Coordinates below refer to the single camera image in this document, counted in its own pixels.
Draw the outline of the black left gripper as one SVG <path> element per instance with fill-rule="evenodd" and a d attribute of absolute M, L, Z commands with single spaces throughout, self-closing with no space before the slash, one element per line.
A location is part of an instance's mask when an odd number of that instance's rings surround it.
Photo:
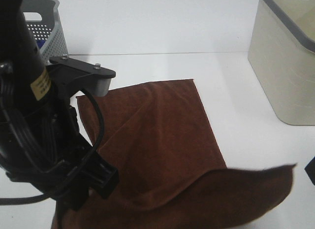
<path fill-rule="evenodd" d="M 98 153 L 105 125 L 99 122 L 94 144 L 79 133 L 76 111 L 63 102 L 24 116 L 10 100 L 4 103 L 4 170 L 12 182 L 32 184 L 40 195 L 6 198 L 5 205 L 31 204 L 52 198 L 74 210 L 87 200 L 89 189 L 108 198 L 119 181 L 118 171 Z"/>

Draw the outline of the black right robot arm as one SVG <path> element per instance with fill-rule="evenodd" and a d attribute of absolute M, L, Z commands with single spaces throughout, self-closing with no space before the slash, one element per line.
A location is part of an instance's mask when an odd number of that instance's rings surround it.
<path fill-rule="evenodd" d="M 315 185 L 315 157 L 306 165 L 305 172 L 312 184 Z"/>

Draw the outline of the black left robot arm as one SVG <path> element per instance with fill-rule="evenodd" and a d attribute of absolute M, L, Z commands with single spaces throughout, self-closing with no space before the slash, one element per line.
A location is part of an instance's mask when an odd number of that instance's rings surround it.
<path fill-rule="evenodd" d="M 0 0 L 0 166 L 12 182 L 26 182 L 40 195 L 2 198 L 1 205 L 37 203 L 48 198 L 77 210 L 89 190 L 108 198 L 119 182 L 115 167 L 98 153 L 105 132 L 95 97 L 108 93 L 113 70 L 72 59 L 57 47 L 58 3 Z M 71 97 L 83 92 L 98 118 L 90 144 L 79 132 Z"/>

